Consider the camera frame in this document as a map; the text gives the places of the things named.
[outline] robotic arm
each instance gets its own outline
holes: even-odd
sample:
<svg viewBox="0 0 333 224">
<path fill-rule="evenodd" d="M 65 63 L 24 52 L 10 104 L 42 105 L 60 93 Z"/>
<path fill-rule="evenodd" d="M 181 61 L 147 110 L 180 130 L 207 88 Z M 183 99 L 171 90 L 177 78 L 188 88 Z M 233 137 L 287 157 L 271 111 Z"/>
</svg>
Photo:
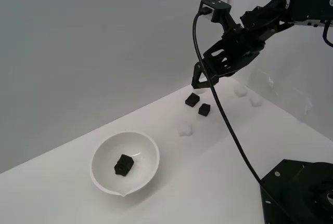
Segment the robotic arm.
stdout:
<svg viewBox="0 0 333 224">
<path fill-rule="evenodd" d="M 202 0 L 193 20 L 193 42 L 199 62 L 194 67 L 192 87 L 210 87 L 216 106 L 246 165 L 261 188 L 265 223 L 333 223 L 333 164 L 283 160 L 263 179 L 255 172 L 222 108 L 214 85 L 248 65 L 274 34 L 294 25 L 324 27 L 326 44 L 333 26 L 333 0 L 271 0 L 240 17 L 243 27 L 230 16 L 231 6 L 220 0 Z M 199 16 L 209 16 L 224 29 L 222 39 L 201 57 L 196 38 Z M 206 82 L 200 82 L 204 73 Z"/>
<path fill-rule="evenodd" d="M 333 26 L 333 0 L 271 0 L 264 7 L 246 11 L 240 17 L 244 27 L 236 24 L 230 15 L 231 5 L 220 0 L 202 0 L 200 9 L 208 8 L 211 22 L 220 23 L 224 34 L 203 54 L 207 75 L 213 85 L 220 77 L 229 77 L 247 66 L 265 46 L 265 41 L 276 33 L 294 25 L 324 27 L 326 44 L 328 28 Z M 194 67 L 192 87 L 207 88 L 207 82 L 200 82 L 200 62 Z"/>
</svg>

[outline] small black block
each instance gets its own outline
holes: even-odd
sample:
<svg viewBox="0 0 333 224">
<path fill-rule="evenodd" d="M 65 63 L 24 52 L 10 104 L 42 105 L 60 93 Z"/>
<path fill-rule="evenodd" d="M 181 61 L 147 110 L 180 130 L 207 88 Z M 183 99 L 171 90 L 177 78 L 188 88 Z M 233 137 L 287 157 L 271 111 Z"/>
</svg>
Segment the small black block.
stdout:
<svg viewBox="0 0 333 224">
<path fill-rule="evenodd" d="M 197 102 L 199 102 L 200 100 L 200 97 L 194 93 L 192 93 L 191 95 L 189 95 L 189 97 L 185 100 L 185 103 L 188 105 L 188 106 L 191 106 L 191 107 L 194 107 Z"/>
<path fill-rule="evenodd" d="M 199 114 L 202 116 L 208 116 L 210 112 L 210 104 L 203 103 L 199 108 Z"/>
<path fill-rule="evenodd" d="M 117 164 L 114 166 L 114 171 L 116 172 L 116 175 L 126 176 L 131 170 L 133 164 L 133 158 L 128 155 L 122 154 Z"/>
</svg>

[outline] white cotton ball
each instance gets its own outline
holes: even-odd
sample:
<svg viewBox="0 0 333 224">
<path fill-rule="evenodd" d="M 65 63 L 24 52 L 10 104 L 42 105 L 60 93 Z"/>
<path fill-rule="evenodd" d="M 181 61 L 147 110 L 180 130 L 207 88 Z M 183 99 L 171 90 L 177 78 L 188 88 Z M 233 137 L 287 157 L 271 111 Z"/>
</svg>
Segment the white cotton ball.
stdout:
<svg viewBox="0 0 333 224">
<path fill-rule="evenodd" d="M 263 98 L 256 93 L 250 96 L 250 102 L 253 107 L 259 107 L 262 105 Z"/>
<path fill-rule="evenodd" d="M 244 85 L 238 83 L 234 86 L 234 92 L 238 97 L 244 97 L 247 95 L 248 89 Z"/>
<path fill-rule="evenodd" d="M 193 134 L 193 126 L 188 122 L 179 123 L 177 130 L 180 137 L 190 136 Z"/>
<path fill-rule="evenodd" d="M 202 89 L 193 89 L 192 88 L 192 91 L 193 91 L 193 93 L 199 95 L 199 94 L 203 94 L 204 92 L 206 92 L 207 89 L 206 88 L 202 88 Z"/>
<path fill-rule="evenodd" d="M 271 79 L 271 77 L 269 77 L 268 76 L 268 85 L 270 86 L 270 88 L 273 88 L 273 86 L 274 86 L 274 82 L 273 82 L 273 80 Z"/>
</svg>

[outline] white wall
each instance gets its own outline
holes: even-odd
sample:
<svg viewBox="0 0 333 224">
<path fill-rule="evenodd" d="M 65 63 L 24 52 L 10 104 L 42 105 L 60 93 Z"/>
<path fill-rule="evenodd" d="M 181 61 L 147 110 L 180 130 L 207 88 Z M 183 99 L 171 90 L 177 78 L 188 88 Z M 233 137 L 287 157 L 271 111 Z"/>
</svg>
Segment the white wall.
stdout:
<svg viewBox="0 0 333 224">
<path fill-rule="evenodd" d="M 0 0 L 0 172 L 189 84 L 199 3 Z"/>
<path fill-rule="evenodd" d="M 232 15 L 238 20 L 246 10 L 269 1 L 229 0 Z M 322 35 L 323 28 L 300 26 L 276 34 L 235 78 L 333 140 L 333 49 Z M 312 111 L 305 114 L 311 105 Z"/>
</svg>

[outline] black cable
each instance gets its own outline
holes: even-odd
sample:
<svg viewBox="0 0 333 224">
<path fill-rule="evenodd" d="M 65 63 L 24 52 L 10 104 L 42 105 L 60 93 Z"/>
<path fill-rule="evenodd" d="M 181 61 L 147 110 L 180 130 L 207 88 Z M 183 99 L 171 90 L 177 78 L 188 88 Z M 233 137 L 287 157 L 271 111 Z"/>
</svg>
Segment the black cable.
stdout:
<svg viewBox="0 0 333 224">
<path fill-rule="evenodd" d="M 333 44 L 327 39 L 327 33 L 328 33 L 328 29 L 329 29 L 330 25 L 331 25 L 330 20 L 325 23 L 325 27 L 324 27 L 324 31 L 323 31 L 323 39 L 327 45 L 329 45 L 330 47 L 333 47 Z"/>
<path fill-rule="evenodd" d="M 198 21 L 198 18 L 202 15 L 201 12 L 198 12 L 196 14 L 196 16 L 194 17 L 194 20 L 193 20 L 193 26 L 192 26 L 192 37 L 193 37 L 193 43 L 194 43 L 194 48 L 195 48 L 195 51 L 196 51 L 196 54 L 198 56 L 198 59 L 199 59 L 199 62 L 200 62 L 200 65 L 202 67 L 202 71 L 204 73 L 204 75 L 206 76 L 207 78 L 207 82 L 209 84 L 209 87 L 213 93 L 213 97 L 215 99 L 215 102 L 217 104 L 217 107 L 222 115 L 222 118 L 239 150 L 239 153 L 240 155 L 242 156 L 244 162 L 246 163 L 246 165 L 248 166 L 249 170 L 251 171 L 251 173 L 253 174 L 254 178 L 256 179 L 256 181 L 259 183 L 259 185 L 261 186 L 261 188 L 265 191 L 265 193 L 272 199 L 272 201 L 280 208 L 280 210 L 282 212 L 284 212 L 284 214 L 289 217 L 290 220 L 292 220 L 294 223 L 298 223 L 297 221 L 295 221 L 295 219 L 293 217 L 290 216 L 290 214 L 278 203 L 276 202 L 276 200 L 272 197 L 272 195 L 270 193 L 268 193 L 268 191 L 266 190 L 265 186 L 263 185 L 261 179 L 259 178 L 259 176 L 257 175 L 257 173 L 255 172 L 254 168 L 252 167 L 251 163 L 249 162 L 248 158 L 246 157 L 245 153 L 244 153 L 244 150 L 242 148 L 242 146 L 240 145 L 239 141 L 238 141 L 238 138 L 228 120 L 228 117 L 226 116 L 223 108 L 222 108 L 222 105 L 220 103 L 220 100 L 219 100 L 219 97 L 217 96 L 217 93 L 216 93 L 216 90 L 213 86 L 213 83 L 211 82 L 208 74 L 207 74 L 207 71 L 206 71 L 206 68 L 204 66 L 204 63 L 203 63 L 203 60 L 202 60 L 202 57 L 201 57 L 201 54 L 200 54 L 200 50 L 199 50 L 199 46 L 198 46 L 198 41 L 197 41 L 197 21 Z"/>
</svg>

